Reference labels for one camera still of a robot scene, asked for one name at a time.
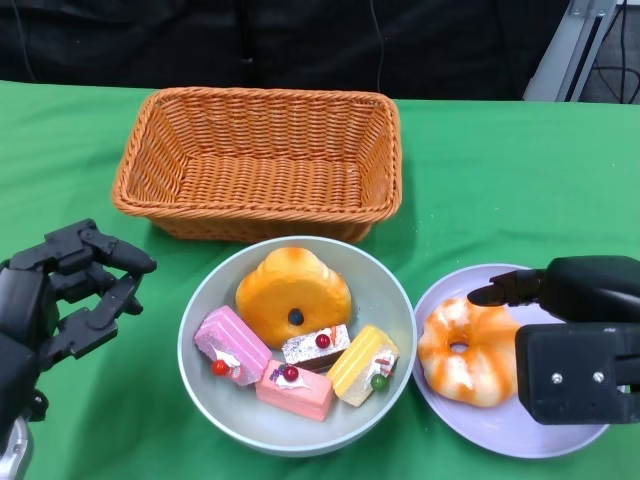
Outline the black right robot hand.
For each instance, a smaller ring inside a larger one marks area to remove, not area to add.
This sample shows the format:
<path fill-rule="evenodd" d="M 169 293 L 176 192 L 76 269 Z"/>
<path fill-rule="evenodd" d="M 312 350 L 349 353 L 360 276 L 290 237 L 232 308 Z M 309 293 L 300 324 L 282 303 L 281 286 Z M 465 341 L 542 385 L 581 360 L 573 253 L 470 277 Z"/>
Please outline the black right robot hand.
<path fill-rule="evenodd" d="M 614 255 L 555 258 L 543 269 L 494 276 L 467 299 L 483 307 L 536 303 L 565 322 L 637 323 L 639 261 Z"/>

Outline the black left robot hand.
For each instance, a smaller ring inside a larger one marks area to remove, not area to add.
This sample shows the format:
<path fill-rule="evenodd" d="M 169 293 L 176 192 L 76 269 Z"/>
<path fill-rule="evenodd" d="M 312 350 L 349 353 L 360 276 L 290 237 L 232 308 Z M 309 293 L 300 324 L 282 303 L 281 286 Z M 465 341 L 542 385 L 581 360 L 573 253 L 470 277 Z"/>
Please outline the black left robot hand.
<path fill-rule="evenodd" d="M 90 353 L 117 335 L 117 319 L 138 315 L 135 294 L 156 261 L 86 219 L 1 264 L 1 441 L 20 416 L 41 421 L 48 401 L 41 373 Z"/>

